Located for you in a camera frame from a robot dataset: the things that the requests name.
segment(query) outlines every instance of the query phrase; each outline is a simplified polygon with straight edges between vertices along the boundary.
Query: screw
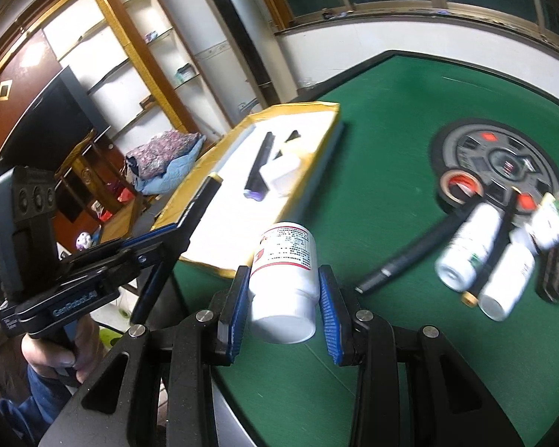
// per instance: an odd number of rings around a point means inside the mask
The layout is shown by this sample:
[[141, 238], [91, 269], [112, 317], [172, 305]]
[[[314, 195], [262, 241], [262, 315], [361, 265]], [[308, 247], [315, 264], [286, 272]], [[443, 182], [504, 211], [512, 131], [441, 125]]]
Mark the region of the screw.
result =
[[143, 336], [146, 330], [147, 328], [145, 328], [142, 324], [135, 324], [129, 328], [129, 334], [133, 338], [138, 338], [139, 336]]
[[207, 322], [213, 319], [213, 312], [209, 309], [203, 309], [197, 313], [198, 322]]
[[423, 334], [427, 338], [436, 338], [439, 335], [439, 330], [435, 326], [425, 326], [423, 328]]
[[362, 322], [371, 321], [371, 319], [373, 319], [373, 313], [370, 312], [368, 309], [361, 309], [359, 311], [356, 311], [356, 319]]

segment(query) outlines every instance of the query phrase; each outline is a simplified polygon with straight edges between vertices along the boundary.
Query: person's arm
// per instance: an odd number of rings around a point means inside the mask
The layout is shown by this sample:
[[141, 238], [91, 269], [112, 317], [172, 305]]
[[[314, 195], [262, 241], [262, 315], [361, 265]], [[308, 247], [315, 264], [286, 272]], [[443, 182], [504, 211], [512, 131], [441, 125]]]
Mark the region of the person's arm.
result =
[[29, 363], [27, 375], [31, 396], [19, 406], [1, 399], [0, 412], [30, 446], [39, 443], [70, 398], [66, 386], [57, 380], [54, 368], [73, 367], [82, 383], [104, 356], [100, 328], [89, 316], [79, 319], [75, 345], [76, 357], [73, 352], [49, 341], [33, 340], [29, 336], [22, 340], [22, 353]]

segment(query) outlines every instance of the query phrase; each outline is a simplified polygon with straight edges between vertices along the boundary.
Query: television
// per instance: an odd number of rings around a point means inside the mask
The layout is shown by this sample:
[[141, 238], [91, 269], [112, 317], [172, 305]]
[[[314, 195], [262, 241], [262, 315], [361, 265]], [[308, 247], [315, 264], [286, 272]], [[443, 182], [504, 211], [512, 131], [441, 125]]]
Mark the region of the television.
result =
[[89, 132], [108, 130], [97, 106], [70, 67], [33, 100], [0, 148], [0, 176], [16, 165], [57, 171]]

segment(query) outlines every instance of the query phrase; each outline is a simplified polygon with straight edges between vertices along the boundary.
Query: green table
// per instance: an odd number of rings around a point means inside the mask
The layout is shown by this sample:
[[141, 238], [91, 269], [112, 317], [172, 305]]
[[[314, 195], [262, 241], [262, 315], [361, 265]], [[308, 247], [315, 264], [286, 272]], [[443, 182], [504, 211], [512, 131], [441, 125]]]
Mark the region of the green table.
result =
[[[301, 221], [316, 240], [319, 264], [353, 285], [382, 259], [443, 217], [427, 147], [446, 123], [464, 117], [509, 124], [536, 140], [559, 166], [559, 105], [480, 70], [393, 56], [321, 97], [339, 102], [346, 129]], [[534, 281], [507, 321], [468, 309], [438, 280], [438, 251], [362, 306], [394, 325], [434, 324], [499, 401], [526, 446], [559, 416], [559, 306], [544, 303]], [[186, 263], [176, 276], [197, 310], [228, 286]], [[221, 379], [270, 447], [344, 447], [349, 440], [356, 368], [335, 367], [318, 317], [306, 343], [270, 345], [248, 333]]]

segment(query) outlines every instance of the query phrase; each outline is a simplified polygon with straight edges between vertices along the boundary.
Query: blue sleeve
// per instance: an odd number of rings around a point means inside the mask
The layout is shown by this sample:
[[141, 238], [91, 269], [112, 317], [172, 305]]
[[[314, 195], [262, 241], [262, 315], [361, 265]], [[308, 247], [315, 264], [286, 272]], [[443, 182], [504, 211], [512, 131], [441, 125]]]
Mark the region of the blue sleeve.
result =
[[39, 443], [70, 398], [66, 386], [58, 380], [40, 377], [27, 367], [31, 396], [16, 406], [10, 400], [0, 400], [0, 412], [12, 429], [30, 446]]

